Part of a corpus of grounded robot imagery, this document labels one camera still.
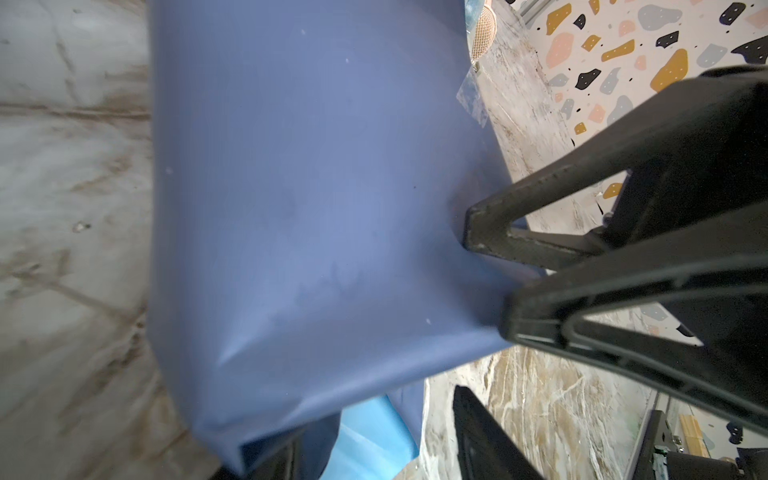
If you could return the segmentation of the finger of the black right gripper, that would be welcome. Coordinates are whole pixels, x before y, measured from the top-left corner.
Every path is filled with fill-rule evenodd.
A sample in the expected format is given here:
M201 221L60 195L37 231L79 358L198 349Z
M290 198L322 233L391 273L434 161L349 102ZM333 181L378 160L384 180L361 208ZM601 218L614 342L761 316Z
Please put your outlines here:
M583 233L523 219L577 198ZM470 207L472 252L559 270L767 198L767 71L708 70L650 97L590 140Z
M767 207L756 203L554 273L501 335L767 430Z

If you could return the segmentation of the blue wrapping paper sheet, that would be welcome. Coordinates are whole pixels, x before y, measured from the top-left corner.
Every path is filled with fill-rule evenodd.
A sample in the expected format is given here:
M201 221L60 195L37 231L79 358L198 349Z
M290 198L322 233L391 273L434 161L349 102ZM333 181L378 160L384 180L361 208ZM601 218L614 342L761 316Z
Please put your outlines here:
M152 1L148 338L193 436L245 477L341 411L506 348L539 268L467 251L511 182L458 94L460 1Z

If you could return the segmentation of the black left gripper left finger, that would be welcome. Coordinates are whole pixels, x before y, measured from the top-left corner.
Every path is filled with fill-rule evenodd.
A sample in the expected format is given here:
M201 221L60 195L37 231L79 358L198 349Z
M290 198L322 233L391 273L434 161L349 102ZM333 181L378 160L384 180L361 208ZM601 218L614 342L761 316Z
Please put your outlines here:
M276 435L253 441L240 448L243 471L226 466L218 468L210 480L274 480L297 479L299 476L301 440L296 435Z

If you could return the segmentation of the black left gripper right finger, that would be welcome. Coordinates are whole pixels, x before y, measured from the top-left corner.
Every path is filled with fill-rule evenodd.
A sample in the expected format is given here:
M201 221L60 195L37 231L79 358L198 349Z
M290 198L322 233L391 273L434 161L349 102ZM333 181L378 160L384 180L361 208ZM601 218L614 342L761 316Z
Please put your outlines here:
M454 388L453 413L462 479L543 479L470 388Z

